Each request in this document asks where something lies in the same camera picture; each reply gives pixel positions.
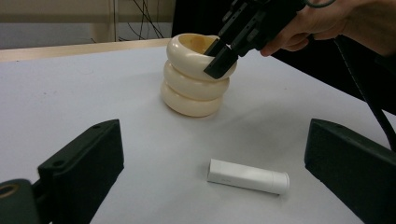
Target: white ring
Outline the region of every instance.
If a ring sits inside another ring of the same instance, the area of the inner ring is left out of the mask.
[[[195,101],[173,91],[166,82],[161,85],[163,101],[176,112],[190,117],[205,117],[215,113],[222,102],[222,97],[212,101]]]
[[[163,76],[172,90],[194,100],[208,101],[219,98],[227,91],[230,78],[221,81],[209,82],[196,80],[178,72],[172,64],[166,61],[163,67]]]
[[[215,41],[214,36],[181,34],[174,36],[166,47],[166,54],[171,64],[182,74],[205,81],[222,80],[229,77],[236,68],[236,62],[219,79],[214,79],[204,70],[214,57],[204,55],[205,51]]]

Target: white tube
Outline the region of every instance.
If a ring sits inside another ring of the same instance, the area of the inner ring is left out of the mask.
[[[210,161],[207,181],[274,194],[285,194],[290,185],[289,176],[286,173],[213,159]]]

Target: table surface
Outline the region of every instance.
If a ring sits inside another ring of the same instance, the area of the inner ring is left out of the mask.
[[[92,223],[362,223],[304,168],[304,149],[311,119],[389,147],[366,103],[251,51],[238,60],[216,114],[184,117],[160,95],[166,41],[77,55],[50,49],[41,59],[0,52],[0,182],[36,182],[37,166],[56,151],[119,119],[125,169]],[[278,196],[209,183],[210,159],[287,172],[290,190]]]

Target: robotic arm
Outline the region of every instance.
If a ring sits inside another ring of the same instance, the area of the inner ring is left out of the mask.
[[[215,57],[205,69],[218,79],[239,57],[262,49],[304,8],[305,0],[234,0],[223,17],[219,38],[205,55]]]

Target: white cylinder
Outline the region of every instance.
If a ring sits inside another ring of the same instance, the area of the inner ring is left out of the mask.
[[[274,194],[287,193],[290,185],[286,173],[213,159],[210,161],[207,181]]]

